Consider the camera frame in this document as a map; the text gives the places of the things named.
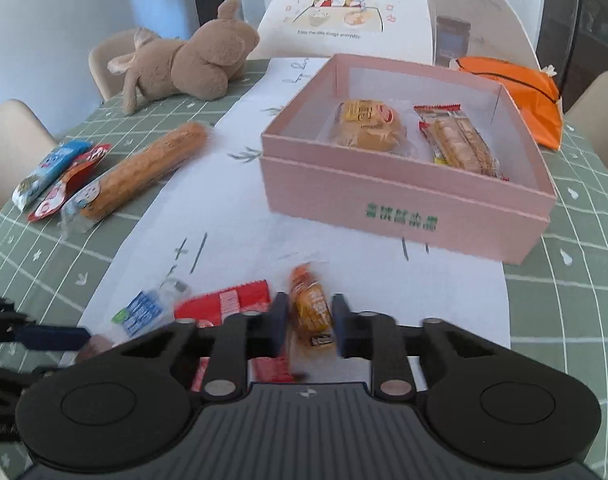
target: pink gift box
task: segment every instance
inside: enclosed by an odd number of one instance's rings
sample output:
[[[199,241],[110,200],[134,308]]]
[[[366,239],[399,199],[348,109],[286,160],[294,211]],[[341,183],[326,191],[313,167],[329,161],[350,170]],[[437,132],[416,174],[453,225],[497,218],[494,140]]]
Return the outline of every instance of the pink gift box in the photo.
[[[461,104],[509,181],[319,141],[346,99]],[[337,54],[274,119],[262,145],[273,211],[507,263],[522,262],[556,203],[504,86],[440,67]]]

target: snack wrapper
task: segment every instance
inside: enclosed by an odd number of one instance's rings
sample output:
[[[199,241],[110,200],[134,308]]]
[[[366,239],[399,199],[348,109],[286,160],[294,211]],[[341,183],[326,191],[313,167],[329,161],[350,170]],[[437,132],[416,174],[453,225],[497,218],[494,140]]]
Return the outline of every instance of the snack wrapper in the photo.
[[[232,314],[247,310],[266,312],[271,303],[265,281],[246,283],[219,292],[193,298],[175,309],[175,319],[195,319],[200,327],[219,326]],[[200,358],[192,390],[199,392],[209,358]],[[251,360],[255,381],[260,383],[292,383],[289,362],[285,355],[275,359],[259,357]]]
[[[428,140],[437,164],[502,178],[498,162],[460,105],[416,106],[420,131]]]
[[[295,332],[310,348],[324,348],[335,342],[331,312],[318,278],[310,264],[295,267],[290,274],[290,302]]]
[[[86,153],[78,155],[68,170],[50,189],[43,202],[37,206],[34,212],[28,215],[28,221],[35,222],[59,211],[66,200],[84,185],[93,173],[95,166],[100,163],[110,149],[110,144],[100,144]]]
[[[206,145],[209,132],[201,123],[182,124],[84,186],[62,208],[63,234],[88,231],[164,174],[176,170]]]
[[[165,279],[158,288],[141,291],[111,319],[111,340],[139,337],[172,323],[174,308],[191,297],[190,287],[175,278]]]
[[[348,100],[340,104],[334,126],[339,146],[391,152],[406,139],[399,114],[382,101]]]
[[[13,204],[24,211],[50,183],[68,168],[73,159],[92,146],[87,140],[70,140],[52,150],[13,192]]]

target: white chair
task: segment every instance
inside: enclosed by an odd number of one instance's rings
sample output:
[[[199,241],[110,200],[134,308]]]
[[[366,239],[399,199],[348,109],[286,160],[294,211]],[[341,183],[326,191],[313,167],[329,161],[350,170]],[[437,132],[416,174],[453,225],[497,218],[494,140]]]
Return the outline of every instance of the white chair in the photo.
[[[133,38],[136,31],[137,29],[133,28],[113,34],[95,46],[88,55],[88,67],[104,101],[122,91],[126,77],[124,74],[111,73],[107,68],[108,62],[114,57],[135,52]]]
[[[468,56],[492,57],[540,69],[537,55],[517,13],[506,0],[428,0],[431,21],[439,16],[468,22]]]
[[[591,143],[608,170],[608,72],[593,81],[564,118]]]
[[[11,99],[0,105],[0,210],[56,144],[23,102]]]

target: stuffed bunny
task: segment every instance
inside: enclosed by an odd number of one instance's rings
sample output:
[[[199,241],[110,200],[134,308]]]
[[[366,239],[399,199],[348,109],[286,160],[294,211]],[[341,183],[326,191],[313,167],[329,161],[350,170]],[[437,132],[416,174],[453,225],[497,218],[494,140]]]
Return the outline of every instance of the stuffed bunny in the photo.
[[[257,31],[236,20],[239,0],[226,0],[216,20],[202,25],[188,40],[165,40],[147,28],[135,33],[135,52],[111,59],[111,73],[126,72],[125,114],[136,107],[136,88],[147,101],[190,94],[210,101],[226,95],[228,82],[244,73],[248,54],[259,43]]]

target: blue snack package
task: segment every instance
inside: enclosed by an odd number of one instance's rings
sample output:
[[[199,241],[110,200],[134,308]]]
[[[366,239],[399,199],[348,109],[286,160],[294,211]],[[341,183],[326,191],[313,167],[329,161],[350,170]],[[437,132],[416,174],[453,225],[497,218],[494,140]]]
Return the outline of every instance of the blue snack package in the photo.
[[[80,153],[84,153],[92,142],[87,140],[70,140],[60,144],[50,152],[33,172],[21,181],[13,192],[13,203],[24,211],[41,192],[59,177]]]

